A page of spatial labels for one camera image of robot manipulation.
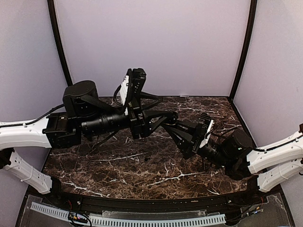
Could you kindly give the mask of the black earbud charging case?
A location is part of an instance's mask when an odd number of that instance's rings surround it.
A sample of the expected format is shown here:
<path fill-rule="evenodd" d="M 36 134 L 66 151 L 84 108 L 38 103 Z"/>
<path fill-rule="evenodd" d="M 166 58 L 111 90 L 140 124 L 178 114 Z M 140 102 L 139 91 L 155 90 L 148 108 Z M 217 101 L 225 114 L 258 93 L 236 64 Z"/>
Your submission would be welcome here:
<path fill-rule="evenodd" d="M 178 123 L 178 118 L 177 117 L 167 118 L 164 121 L 164 124 L 168 125 L 168 126 L 175 126 L 175 125 L 177 125 L 177 123 Z"/>

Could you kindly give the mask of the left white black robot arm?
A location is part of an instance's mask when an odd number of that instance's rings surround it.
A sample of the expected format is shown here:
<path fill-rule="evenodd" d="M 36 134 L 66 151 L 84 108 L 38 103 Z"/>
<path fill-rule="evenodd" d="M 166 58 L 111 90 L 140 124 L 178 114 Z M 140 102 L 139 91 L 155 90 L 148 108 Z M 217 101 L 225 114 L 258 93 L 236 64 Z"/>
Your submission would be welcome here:
<path fill-rule="evenodd" d="M 126 81 L 114 95 L 120 97 L 111 106 L 98 97 L 93 81 L 85 80 L 67 87 L 62 107 L 51 109 L 31 121 L 3 122 L 0 125 L 0 167 L 34 187 L 56 206 L 63 206 L 67 196 L 61 192 L 61 182 L 45 175 L 27 163 L 16 147 L 70 148 L 81 143 L 82 137 L 116 133 L 129 128 L 134 138 L 148 137 L 164 123 L 175 124 L 177 114 L 172 111 L 154 111 L 152 105 L 141 105 L 141 98 L 159 101 L 158 96 L 142 92 L 143 84 Z"/>

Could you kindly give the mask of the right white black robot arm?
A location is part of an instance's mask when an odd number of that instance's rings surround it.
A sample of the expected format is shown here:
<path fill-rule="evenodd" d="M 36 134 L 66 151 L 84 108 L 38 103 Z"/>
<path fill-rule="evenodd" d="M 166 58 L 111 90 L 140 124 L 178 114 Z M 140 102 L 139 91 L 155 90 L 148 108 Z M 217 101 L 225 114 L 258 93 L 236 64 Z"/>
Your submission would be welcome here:
<path fill-rule="evenodd" d="M 251 138 L 241 129 L 234 130 L 222 143 L 211 139 L 213 121 L 193 123 L 177 121 L 163 128 L 173 138 L 185 159 L 199 155 L 224 168 L 233 180 L 256 174 L 256 187 L 242 194 L 242 202 L 252 205 L 261 192 L 268 192 L 278 184 L 300 174 L 303 170 L 303 130 L 276 143 L 260 148 L 252 147 Z"/>

